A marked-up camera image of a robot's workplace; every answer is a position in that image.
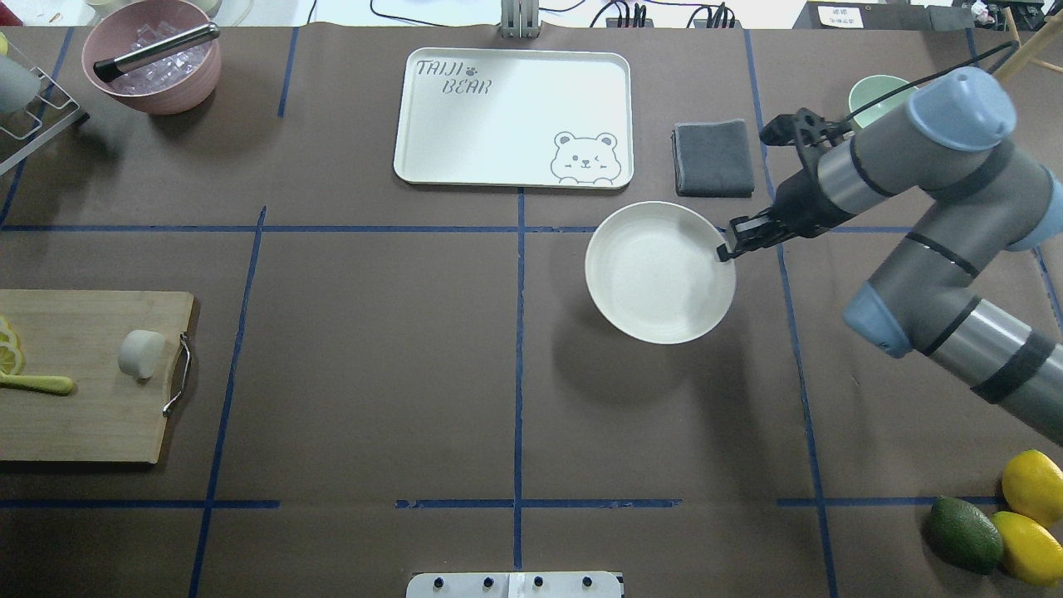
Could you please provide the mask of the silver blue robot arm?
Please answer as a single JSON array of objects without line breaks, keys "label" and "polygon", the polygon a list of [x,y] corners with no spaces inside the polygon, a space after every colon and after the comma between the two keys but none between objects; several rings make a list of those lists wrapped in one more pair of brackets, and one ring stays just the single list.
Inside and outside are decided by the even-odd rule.
[{"label": "silver blue robot arm", "polygon": [[779,115],[760,139],[794,147],[802,169],[771,207],[730,221],[718,260],[816,238],[922,190],[933,205],[847,304],[846,325],[896,359],[927,356],[1059,444],[1061,345],[972,290],[1000,252],[1061,230],[1061,182],[1015,146],[1015,125],[1002,85],[973,66],[943,73],[858,131],[806,109]]}]

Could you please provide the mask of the white robot base pillar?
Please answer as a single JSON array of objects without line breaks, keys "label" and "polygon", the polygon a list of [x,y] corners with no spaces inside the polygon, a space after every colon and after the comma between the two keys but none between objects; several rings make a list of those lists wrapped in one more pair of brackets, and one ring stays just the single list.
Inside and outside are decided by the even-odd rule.
[{"label": "white robot base pillar", "polygon": [[610,571],[425,573],[409,580],[406,597],[624,597]]}]

